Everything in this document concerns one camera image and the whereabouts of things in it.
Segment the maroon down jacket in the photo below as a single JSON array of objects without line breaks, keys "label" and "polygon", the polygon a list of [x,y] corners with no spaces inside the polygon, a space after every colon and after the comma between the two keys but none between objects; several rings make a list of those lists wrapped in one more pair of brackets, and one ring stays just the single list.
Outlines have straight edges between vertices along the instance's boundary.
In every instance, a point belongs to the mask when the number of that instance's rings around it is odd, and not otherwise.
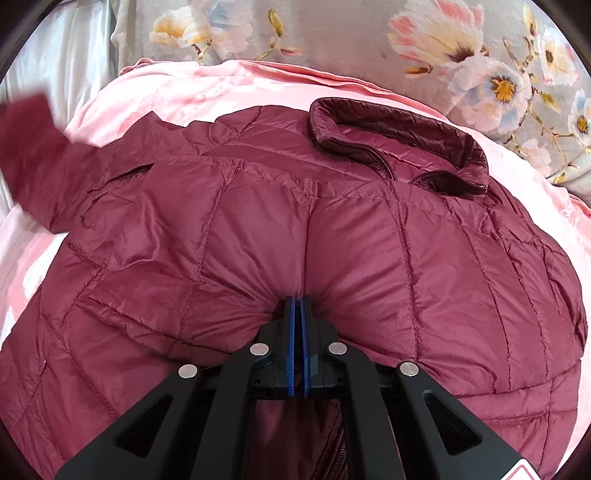
[{"label": "maroon down jacket", "polygon": [[[25,210],[70,231],[0,352],[0,418],[44,479],[181,362],[223,362],[304,293],[345,342],[418,362],[556,470],[580,284],[470,135],[323,98],[186,128],[150,113],[96,148],[37,97],[0,112],[0,168]],[[335,403],[259,403],[250,478],[344,478],[340,422]]]}]

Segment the warning label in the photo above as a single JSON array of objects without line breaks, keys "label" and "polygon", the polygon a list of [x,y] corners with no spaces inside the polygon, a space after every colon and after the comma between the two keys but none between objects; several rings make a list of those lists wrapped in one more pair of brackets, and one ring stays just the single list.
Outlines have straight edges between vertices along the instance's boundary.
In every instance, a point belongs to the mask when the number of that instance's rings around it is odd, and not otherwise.
[{"label": "warning label", "polygon": [[501,480],[540,480],[540,477],[525,459],[521,459]]}]

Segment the metal screw head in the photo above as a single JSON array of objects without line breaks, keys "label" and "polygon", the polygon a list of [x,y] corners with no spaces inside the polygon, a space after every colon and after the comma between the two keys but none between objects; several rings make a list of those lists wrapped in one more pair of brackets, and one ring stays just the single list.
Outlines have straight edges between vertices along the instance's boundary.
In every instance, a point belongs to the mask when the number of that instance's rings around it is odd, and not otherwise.
[{"label": "metal screw head", "polygon": [[333,355],[343,355],[347,352],[347,346],[341,342],[333,342],[329,345],[329,352]]},{"label": "metal screw head", "polygon": [[251,346],[251,353],[255,356],[263,356],[269,353],[269,346],[266,343],[255,343]]},{"label": "metal screw head", "polygon": [[418,365],[414,362],[404,362],[400,365],[400,372],[407,377],[414,377],[418,374]]},{"label": "metal screw head", "polygon": [[193,378],[198,371],[199,369],[195,365],[187,364],[178,369],[178,374],[182,378]]}]

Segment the jacket zipper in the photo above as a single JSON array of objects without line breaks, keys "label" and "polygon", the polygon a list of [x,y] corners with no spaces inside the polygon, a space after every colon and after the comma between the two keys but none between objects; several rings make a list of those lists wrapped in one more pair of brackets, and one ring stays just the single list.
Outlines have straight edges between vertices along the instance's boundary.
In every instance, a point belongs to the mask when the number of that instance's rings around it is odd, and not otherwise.
[{"label": "jacket zipper", "polygon": [[[383,158],[382,155],[380,155],[378,152],[376,152],[372,147],[369,147],[368,145],[363,145],[357,142],[352,142],[352,141],[348,141],[348,140],[341,140],[338,137],[333,137],[331,140],[333,140],[334,142],[343,144],[343,145],[352,145],[354,147],[358,147],[361,150],[365,150],[366,152],[370,153],[371,156],[373,156],[373,158],[375,158],[378,163],[380,163],[381,166],[384,167],[384,171],[386,172],[386,175],[388,175],[390,177],[390,179],[394,179],[394,173],[392,172],[392,168],[390,167],[390,165],[388,164],[388,162],[386,162]],[[431,176],[436,176],[436,175],[440,175],[441,173],[446,173],[448,175],[451,175],[459,180],[461,180],[464,183],[467,183],[468,185],[472,186],[472,187],[476,187],[479,190],[484,190],[485,189],[485,185],[483,185],[482,183],[474,183],[472,181],[463,179],[462,177],[460,177],[459,175],[455,174],[454,172],[451,171],[447,171],[447,170],[433,170],[433,171],[428,171],[425,173],[420,174],[419,176],[413,178],[409,184],[413,185],[416,182],[426,178],[426,177],[431,177]]]},{"label": "jacket zipper", "polygon": [[425,172],[425,173],[421,173],[419,176],[414,177],[409,182],[409,184],[410,185],[414,185],[414,184],[416,184],[417,182],[419,182],[420,180],[422,180],[424,178],[434,177],[434,176],[437,176],[437,175],[441,175],[442,173],[446,173],[448,175],[451,175],[452,177],[455,177],[455,178],[461,180],[462,182],[467,183],[468,185],[470,185],[472,187],[476,187],[479,190],[483,190],[486,187],[482,183],[474,183],[473,181],[469,181],[469,180],[463,179],[462,177],[460,177],[459,175],[455,174],[454,172],[447,171],[447,170],[433,170],[433,171],[428,171],[428,172]]},{"label": "jacket zipper", "polygon": [[368,146],[368,145],[363,145],[357,142],[352,142],[349,140],[341,140],[338,137],[332,137],[331,140],[333,142],[336,143],[340,143],[341,145],[351,145],[353,147],[357,147],[360,150],[364,150],[367,153],[369,153],[374,159],[376,159],[378,161],[378,163],[383,166],[384,168],[384,173],[390,178],[390,179],[394,179],[394,173],[392,172],[392,168],[390,168],[390,165],[388,164],[388,162],[386,162],[383,158],[382,155],[380,155],[378,152],[376,152],[372,147]]},{"label": "jacket zipper", "polygon": [[339,450],[336,453],[335,461],[329,468],[329,472],[324,480],[339,480],[345,464],[347,462],[347,446],[345,444],[345,435],[342,436],[339,443]]}]

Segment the jacket collar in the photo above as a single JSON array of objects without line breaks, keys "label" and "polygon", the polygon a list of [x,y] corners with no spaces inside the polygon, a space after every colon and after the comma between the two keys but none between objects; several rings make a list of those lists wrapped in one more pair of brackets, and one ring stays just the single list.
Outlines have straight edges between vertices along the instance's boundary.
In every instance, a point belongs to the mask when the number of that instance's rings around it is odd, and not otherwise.
[{"label": "jacket collar", "polygon": [[325,97],[310,107],[314,139],[330,151],[346,155],[395,180],[386,159],[371,145],[352,142],[339,125],[359,127],[433,153],[453,165],[454,172],[435,170],[410,183],[452,195],[486,193],[488,164],[474,138],[442,121],[400,108],[361,100]]}]

